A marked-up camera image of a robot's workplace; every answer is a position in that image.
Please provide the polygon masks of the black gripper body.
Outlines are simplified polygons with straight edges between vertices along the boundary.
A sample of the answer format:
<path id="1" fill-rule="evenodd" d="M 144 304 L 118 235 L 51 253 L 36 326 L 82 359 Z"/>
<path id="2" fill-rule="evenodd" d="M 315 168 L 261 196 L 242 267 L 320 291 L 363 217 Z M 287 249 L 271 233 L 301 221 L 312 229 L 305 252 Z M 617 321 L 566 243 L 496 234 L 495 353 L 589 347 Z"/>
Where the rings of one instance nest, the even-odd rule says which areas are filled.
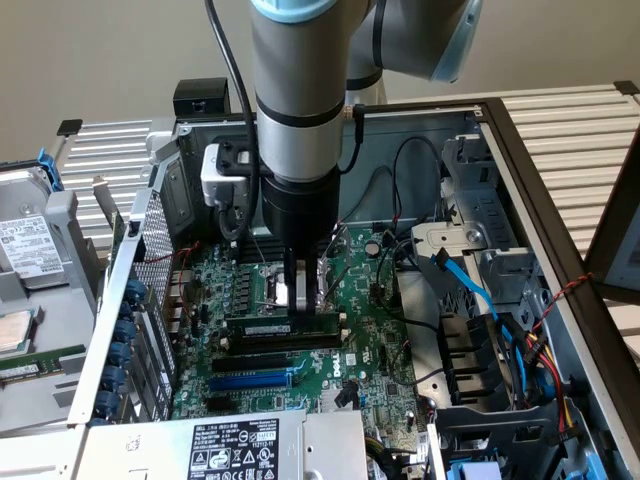
<path id="1" fill-rule="evenodd" d="M 286 248 L 312 249 L 330 234 L 337 221 L 340 181 L 337 167 L 312 182 L 263 177 L 261 194 L 265 225 Z"/>

